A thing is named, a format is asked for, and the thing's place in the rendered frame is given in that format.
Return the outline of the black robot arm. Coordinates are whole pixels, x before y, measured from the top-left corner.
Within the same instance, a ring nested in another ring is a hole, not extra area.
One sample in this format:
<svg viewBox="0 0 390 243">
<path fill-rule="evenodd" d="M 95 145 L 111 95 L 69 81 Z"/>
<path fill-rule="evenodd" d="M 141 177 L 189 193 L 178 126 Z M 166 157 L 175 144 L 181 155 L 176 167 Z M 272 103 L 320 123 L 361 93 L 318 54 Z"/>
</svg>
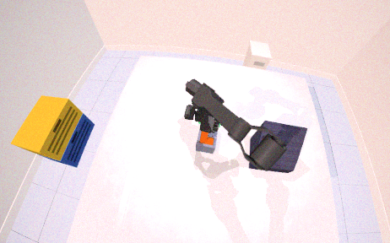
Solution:
<svg viewBox="0 0 390 243">
<path fill-rule="evenodd" d="M 199 83 L 195 78 L 185 84 L 185 90 L 193 96 L 192 105 L 197 110 L 204 110 L 201 116 L 200 131 L 215 133 L 219 130 L 219 123 L 227 130 L 227 135 L 239 143 L 241 152 L 244 154 L 244 159 L 250 162 L 259 170 L 269 171 L 274 163 L 286 151 L 286 144 L 273 132 L 266 127 L 252 126 L 242 117 L 238 117 L 230 111 L 225 105 L 223 98 L 215 93 L 216 91 L 209 87 L 206 83 Z M 217 121 L 219 123 L 217 123 Z M 262 142 L 252 151 L 250 155 L 245 152 L 241 141 L 251 130 L 261 130 L 268 133 L 263 136 Z"/>
</svg>

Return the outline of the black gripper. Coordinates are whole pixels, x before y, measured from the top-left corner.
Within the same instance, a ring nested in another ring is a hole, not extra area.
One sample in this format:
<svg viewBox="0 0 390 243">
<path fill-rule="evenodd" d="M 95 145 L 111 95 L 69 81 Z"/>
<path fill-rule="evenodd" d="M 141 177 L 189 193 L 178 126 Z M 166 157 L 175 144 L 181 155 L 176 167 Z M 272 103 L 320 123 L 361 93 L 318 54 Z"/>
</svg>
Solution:
<svg viewBox="0 0 390 243">
<path fill-rule="evenodd" d="M 184 118 L 187 120 L 193 120 L 194 115 L 195 115 L 195 122 L 200 122 L 201 123 L 201 116 L 204 113 L 207 113 L 207 115 L 211 115 L 210 113 L 204 111 L 204 110 L 196 110 L 193 105 L 187 105 L 185 113 L 184 113 Z M 212 115 L 211 115 L 212 116 Z"/>
</svg>

